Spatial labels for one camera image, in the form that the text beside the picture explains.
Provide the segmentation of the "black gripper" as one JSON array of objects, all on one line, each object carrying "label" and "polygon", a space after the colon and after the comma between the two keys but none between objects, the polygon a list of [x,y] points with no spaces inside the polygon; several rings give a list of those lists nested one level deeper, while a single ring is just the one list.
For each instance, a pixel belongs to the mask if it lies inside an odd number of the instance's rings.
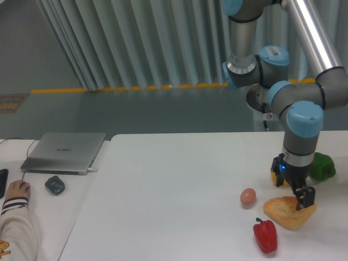
[{"label": "black gripper", "polygon": [[293,166],[284,160],[284,153],[273,159],[271,171],[275,173],[276,187],[281,187],[287,182],[296,197],[296,210],[308,208],[315,203],[315,188],[308,186],[306,179],[309,176],[312,164],[306,166]]}]

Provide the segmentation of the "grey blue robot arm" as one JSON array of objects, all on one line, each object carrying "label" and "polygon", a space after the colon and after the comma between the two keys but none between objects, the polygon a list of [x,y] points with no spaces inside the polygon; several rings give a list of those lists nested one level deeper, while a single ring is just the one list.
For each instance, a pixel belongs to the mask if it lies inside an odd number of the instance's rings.
[{"label": "grey blue robot arm", "polygon": [[257,20],[274,1],[223,1],[231,25],[231,55],[222,68],[231,89],[259,84],[266,97],[259,104],[269,107],[284,128],[283,149],[271,169],[276,185],[288,183],[297,200],[297,210],[310,207],[315,189],[306,184],[324,110],[347,105],[347,72],[324,28],[313,1],[279,1],[293,22],[300,44],[315,74],[314,83],[288,81],[289,56],[279,46],[253,53]]}]

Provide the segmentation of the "cream sleeve forearm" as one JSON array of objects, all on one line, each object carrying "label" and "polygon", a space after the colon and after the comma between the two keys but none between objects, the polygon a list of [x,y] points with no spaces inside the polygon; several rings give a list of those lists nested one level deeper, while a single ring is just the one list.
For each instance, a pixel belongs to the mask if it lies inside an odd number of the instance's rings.
[{"label": "cream sleeve forearm", "polygon": [[1,260],[36,260],[38,239],[28,200],[6,200],[1,210]]}]

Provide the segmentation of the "person's hand on mouse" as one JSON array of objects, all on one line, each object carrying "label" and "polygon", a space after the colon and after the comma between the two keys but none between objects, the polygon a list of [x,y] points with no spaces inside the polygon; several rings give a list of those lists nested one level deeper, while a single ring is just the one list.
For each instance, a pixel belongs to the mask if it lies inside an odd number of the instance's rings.
[{"label": "person's hand on mouse", "polygon": [[29,199],[30,196],[30,184],[23,180],[17,180],[10,183],[5,195],[5,200],[12,200],[15,198]]}]

